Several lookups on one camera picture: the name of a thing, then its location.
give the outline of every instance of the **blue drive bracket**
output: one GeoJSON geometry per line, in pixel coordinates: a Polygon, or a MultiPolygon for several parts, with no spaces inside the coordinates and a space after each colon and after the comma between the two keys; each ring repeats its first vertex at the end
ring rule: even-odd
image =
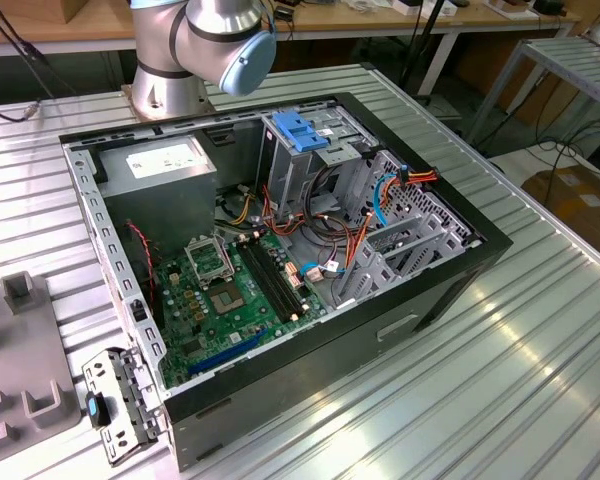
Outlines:
{"type": "Polygon", "coordinates": [[[284,136],[293,142],[293,146],[299,152],[329,146],[329,141],[318,135],[311,127],[311,123],[293,110],[274,113],[273,122],[284,136]]]}

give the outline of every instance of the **gray plastic holder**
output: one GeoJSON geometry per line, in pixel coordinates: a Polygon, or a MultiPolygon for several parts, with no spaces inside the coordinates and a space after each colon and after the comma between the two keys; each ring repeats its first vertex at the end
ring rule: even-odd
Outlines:
{"type": "Polygon", "coordinates": [[[0,460],[77,424],[81,412],[43,277],[0,280],[0,460]]]}

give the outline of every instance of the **metal shelf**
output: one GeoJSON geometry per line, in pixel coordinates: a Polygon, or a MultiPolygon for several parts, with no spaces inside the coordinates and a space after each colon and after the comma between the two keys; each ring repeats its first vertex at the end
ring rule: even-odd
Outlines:
{"type": "MultiPolygon", "coordinates": [[[[489,112],[525,57],[535,61],[539,67],[536,74],[530,77],[532,80],[537,80],[542,70],[547,70],[600,103],[599,46],[580,37],[523,40],[516,46],[482,102],[474,117],[467,142],[473,142],[482,131],[489,112]]],[[[533,83],[534,81],[527,82],[522,90],[528,93],[533,83]]]]}

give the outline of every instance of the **metal workbench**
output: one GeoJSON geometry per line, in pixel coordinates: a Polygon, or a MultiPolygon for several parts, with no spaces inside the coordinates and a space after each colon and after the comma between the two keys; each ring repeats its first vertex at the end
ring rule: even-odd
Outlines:
{"type": "MultiPolygon", "coordinates": [[[[181,478],[600,479],[600,256],[375,71],[274,74],[242,99],[210,88],[218,109],[334,91],[354,93],[515,243],[442,321],[181,478]]],[[[0,276],[46,276],[83,397],[83,362],[126,343],[57,136],[134,118],[119,93],[42,112],[0,120],[0,276]]],[[[86,417],[0,463],[0,478],[35,475],[178,478],[164,440],[111,470],[86,417]]]]}
{"type": "Polygon", "coordinates": [[[533,60],[537,65],[520,88],[520,92],[511,103],[509,111],[524,101],[524,98],[545,71],[557,75],[590,97],[591,101],[587,102],[574,115],[576,120],[580,121],[584,117],[594,101],[600,103],[599,46],[580,37],[523,40],[514,49],[482,102],[466,137],[467,142],[473,142],[478,133],[482,131],[489,112],[495,106],[502,91],[516,73],[520,62],[524,58],[533,60]]]}

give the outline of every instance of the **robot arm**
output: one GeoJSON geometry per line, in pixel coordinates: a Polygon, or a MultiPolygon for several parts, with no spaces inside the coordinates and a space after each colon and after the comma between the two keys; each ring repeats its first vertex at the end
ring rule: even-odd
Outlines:
{"type": "Polygon", "coordinates": [[[258,0],[132,0],[138,69],[134,107],[161,119],[209,110],[204,80],[247,95],[276,51],[258,0]]]}

